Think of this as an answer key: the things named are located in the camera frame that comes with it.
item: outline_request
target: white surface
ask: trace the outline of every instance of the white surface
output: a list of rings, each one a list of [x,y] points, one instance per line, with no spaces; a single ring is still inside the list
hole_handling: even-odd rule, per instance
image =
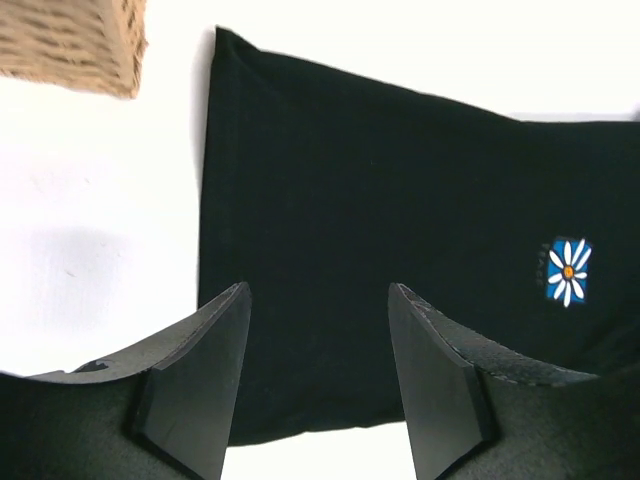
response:
[[[640,105],[637,9],[150,0],[137,100],[0,79],[0,370],[73,369],[193,311],[215,24],[263,49],[498,113],[623,119]],[[230,449],[224,478],[413,473],[398,424]]]

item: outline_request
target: white petal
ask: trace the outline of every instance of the white petal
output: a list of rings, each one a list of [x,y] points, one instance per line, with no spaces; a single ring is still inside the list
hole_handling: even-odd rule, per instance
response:
[[[588,249],[586,252],[584,252],[584,255],[578,262],[578,265],[576,265],[576,270],[581,270],[582,267],[584,267],[584,264],[587,263],[587,260],[589,260],[590,255],[591,255],[591,249]]]
[[[565,308],[571,303],[571,284],[567,283],[567,288],[564,291],[564,306]]]
[[[553,298],[555,300],[560,298],[560,295],[562,295],[562,291],[564,290],[564,287],[566,287],[566,286],[567,286],[567,282],[565,280],[561,280],[560,281],[560,285],[558,285],[558,288],[556,288],[556,291],[553,293]]]
[[[580,243],[578,244],[578,248],[576,248],[576,251],[573,252],[573,258],[571,259],[571,265],[575,265],[576,262],[578,261],[578,257],[580,256],[580,254],[582,253],[582,249],[584,248],[584,238],[582,240],[580,240]]]
[[[560,280],[562,280],[562,274],[561,273],[556,273],[555,275],[551,275],[549,277],[549,283],[551,285],[553,285],[554,283],[558,283]]]
[[[573,291],[576,292],[576,297],[584,299],[584,290],[582,290],[580,284],[575,280],[571,280],[571,285],[573,285]]]
[[[571,265],[571,244],[564,242],[564,264]]]
[[[549,250],[549,258],[555,264],[556,267],[564,268],[564,264],[562,263],[562,260],[560,260],[560,257],[558,256],[558,254],[553,250]]]

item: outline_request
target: black cloth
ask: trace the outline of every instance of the black cloth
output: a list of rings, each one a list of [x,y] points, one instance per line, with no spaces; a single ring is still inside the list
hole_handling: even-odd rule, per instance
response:
[[[539,360],[638,359],[640,124],[521,122],[216,42],[200,303],[254,295],[232,445],[403,418],[391,282]],[[590,249],[569,273],[567,242]]]

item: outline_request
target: flower logo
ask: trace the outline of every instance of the flower logo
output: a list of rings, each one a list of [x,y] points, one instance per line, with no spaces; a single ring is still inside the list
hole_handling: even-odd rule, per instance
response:
[[[590,257],[591,245],[584,238],[556,240],[549,250],[547,298],[560,301],[565,307],[584,303]]]

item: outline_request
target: woven basket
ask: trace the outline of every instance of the woven basket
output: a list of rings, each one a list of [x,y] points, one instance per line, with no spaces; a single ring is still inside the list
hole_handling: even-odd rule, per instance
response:
[[[0,0],[0,74],[134,98],[146,0]]]

